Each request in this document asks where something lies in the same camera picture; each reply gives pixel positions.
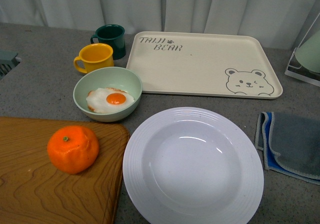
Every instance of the speckled gray surface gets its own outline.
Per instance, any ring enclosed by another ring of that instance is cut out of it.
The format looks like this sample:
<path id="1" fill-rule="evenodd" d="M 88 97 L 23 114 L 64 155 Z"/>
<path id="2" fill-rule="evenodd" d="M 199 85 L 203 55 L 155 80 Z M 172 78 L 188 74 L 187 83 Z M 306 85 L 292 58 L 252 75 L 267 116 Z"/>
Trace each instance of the speckled gray surface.
<path id="1" fill-rule="evenodd" d="M 73 88 L 82 77 L 73 67 L 79 50 L 90 43 L 91 31 L 0 23 L 0 49 L 18 52 L 22 62 L 0 81 L 0 116 L 92 121 L 73 102 Z M 127 55 L 134 36 L 126 35 Z M 143 94 L 139 106 L 120 121 L 132 134 L 153 114 L 193 106 L 214 111 L 241 128 L 254 141 L 261 111 L 277 111 L 320 119 L 320 88 L 284 75 L 291 52 L 265 49 L 283 87 L 275 100 Z M 264 191 L 253 223 L 320 223 L 320 186 L 264 171 Z M 122 186 L 115 224 L 148 223 Z"/>

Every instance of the blue cloth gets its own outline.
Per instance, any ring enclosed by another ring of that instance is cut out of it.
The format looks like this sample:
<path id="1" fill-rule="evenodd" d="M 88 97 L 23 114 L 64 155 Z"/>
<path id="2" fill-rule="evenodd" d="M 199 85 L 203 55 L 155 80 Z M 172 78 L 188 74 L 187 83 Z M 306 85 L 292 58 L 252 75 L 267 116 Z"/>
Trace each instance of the blue cloth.
<path id="1" fill-rule="evenodd" d="M 320 185 L 320 121 L 262 112 L 255 135 L 266 170 Z"/>

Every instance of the mandarin orange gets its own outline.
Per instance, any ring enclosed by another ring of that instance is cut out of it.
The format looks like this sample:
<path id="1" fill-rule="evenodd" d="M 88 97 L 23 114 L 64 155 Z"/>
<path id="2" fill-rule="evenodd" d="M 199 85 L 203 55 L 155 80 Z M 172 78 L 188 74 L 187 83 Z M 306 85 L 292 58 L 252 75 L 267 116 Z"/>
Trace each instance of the mandarin orange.
<path id="1" fill-rule="evenodd" d="M 94 163 L 99 153 L 99 141 L 90 128 L 70 125 L 52 135 L 47 151 L 57 169 L 76 174 Z"/>

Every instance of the mug handle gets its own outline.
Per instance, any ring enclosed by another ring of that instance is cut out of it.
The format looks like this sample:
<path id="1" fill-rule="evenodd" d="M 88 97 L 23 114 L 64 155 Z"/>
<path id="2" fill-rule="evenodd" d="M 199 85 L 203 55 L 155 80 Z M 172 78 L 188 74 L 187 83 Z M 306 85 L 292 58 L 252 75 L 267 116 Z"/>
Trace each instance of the mug handle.
<path id="1" fill-rule="evenodd" d="M 74 59 L 74 61 L 73 61 L 73 65 L 74 65 L 74 67 L 76 68 L 76 70 L 78 70 L 79 72 L 81 72 L 81 73 L 84 73 L 84 74 L 86 74 L 86 70 L 84 69 L 84 68 L 81 68 L 79 65 L 78 65 L 78 61 L 80 61 L 81 59 L 80 59 L 80 57 L 79 56 L 77 56 L 77 57 L 75 57 L 75 59 Z"/>
<path id="2" fill-rule="evenodd" d="M 94 44 L 94 39 L 97 39 L 97 38 L 98 38 L 97 35 L 92 35 L 91 38 L 90 38 L 90 42 L 91 42 L 92 44 Z"/>

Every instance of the yellow mug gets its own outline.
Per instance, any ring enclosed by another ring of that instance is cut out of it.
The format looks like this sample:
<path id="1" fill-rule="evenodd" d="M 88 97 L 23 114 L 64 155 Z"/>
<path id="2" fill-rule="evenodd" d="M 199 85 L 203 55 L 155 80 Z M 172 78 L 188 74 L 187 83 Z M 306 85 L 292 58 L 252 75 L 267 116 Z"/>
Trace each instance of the yellow mug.
<path id="1" fill-rule="evenodd" d="M 73 65 L 76 70 L 84 74 L 100 68 L 112 67 L 114 66 L 113 53 L 110 45 L 101 43 L 87 45 L 80 50 L 79 56 L 75 57 Z M 83 62 L 84 68 L 78 65 L 78 61 Z"/>

